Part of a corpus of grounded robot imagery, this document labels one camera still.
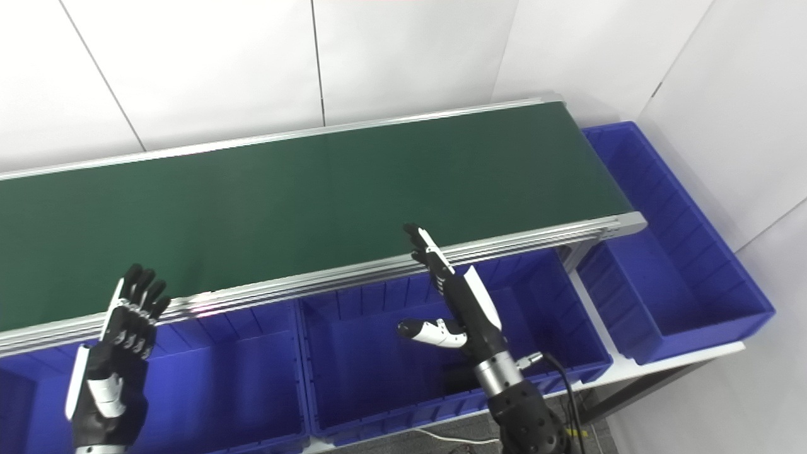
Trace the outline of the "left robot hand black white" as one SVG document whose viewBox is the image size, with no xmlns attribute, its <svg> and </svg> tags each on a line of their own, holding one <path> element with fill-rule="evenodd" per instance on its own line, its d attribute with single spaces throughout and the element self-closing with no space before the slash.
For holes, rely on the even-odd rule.
<svg viewBox="0 0 807 454">
<path fill-rule="evenodd" d="M 144 388 L 166 282 L 133 264 L 113 291 L 98 342 L 79 346 L 64 413 L 76 453 L 126 453 L 144 426 Z"/>
</svg>

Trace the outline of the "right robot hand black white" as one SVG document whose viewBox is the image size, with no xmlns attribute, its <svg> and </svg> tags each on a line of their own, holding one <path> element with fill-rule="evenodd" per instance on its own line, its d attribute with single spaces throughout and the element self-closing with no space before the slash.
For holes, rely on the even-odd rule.
<svg viewBox="0 0 807 454">
<path fill-rule="evenodd" d="M 397 325 L 404 338 L 441 348 L 460 349 L 475 367 L 496 362 L 508 350 L 502 324 L 484 284 L 474 267 L 456 272 L 429 233 L 414 223 L 403 226 L 412 244 L 412 258 L 423 265 L 430 281 L 442 296 L 452 319 L 418 320 L 406 318 Z"/>
</svg>

